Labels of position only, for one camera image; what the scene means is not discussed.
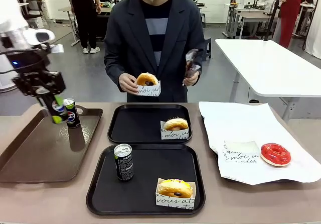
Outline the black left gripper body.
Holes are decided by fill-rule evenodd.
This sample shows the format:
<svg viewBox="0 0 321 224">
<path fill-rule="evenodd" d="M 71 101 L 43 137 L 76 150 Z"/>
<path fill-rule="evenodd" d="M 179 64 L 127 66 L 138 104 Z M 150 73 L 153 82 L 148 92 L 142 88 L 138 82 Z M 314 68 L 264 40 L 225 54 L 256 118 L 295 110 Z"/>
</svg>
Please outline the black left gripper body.
<svg viewBox="0 0 321 224">
<path fill-rule="evenodd" d="M 19 73 L 12 82 L 23 93 L 23 95 L 37 96 L 36 90 L 43 87 L 53 95 L 61 94 L 66 85 L 61 72 L 40 71 Z"/>
</svg>

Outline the person's right hand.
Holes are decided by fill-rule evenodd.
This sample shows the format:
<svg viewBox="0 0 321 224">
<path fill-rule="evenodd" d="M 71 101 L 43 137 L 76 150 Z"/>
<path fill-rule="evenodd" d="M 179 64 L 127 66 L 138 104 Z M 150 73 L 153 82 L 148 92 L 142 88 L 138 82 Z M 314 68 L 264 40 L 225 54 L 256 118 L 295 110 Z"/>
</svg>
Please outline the person's right hand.
<svg viewBox="0 0 321 224">
<path fill-rule="evenodd" d="M 137 95 L 138 94 L 138 85 L 136 84 L 137 79 L 128 74 L 123 73 L 119 76 L 118 82 L 120 88 L 129 94 Z"/>
</svg>

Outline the person's left hand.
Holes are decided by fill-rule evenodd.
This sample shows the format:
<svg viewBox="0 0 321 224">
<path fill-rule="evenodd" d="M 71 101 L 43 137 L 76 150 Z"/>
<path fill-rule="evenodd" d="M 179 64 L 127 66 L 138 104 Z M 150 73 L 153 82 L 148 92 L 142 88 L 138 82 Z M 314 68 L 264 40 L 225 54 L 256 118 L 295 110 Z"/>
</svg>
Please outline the person's left hand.
<svg viewBox="0 0 321 224">
<path fill-rule="evenodd" d="M 194 86 L 197 83 L 199 76 L 200 76 L 199 71 L 196 71 L 191 77 L 186 77 L 183 80 L 183 84 L 185 86 Z"/>
</svg>

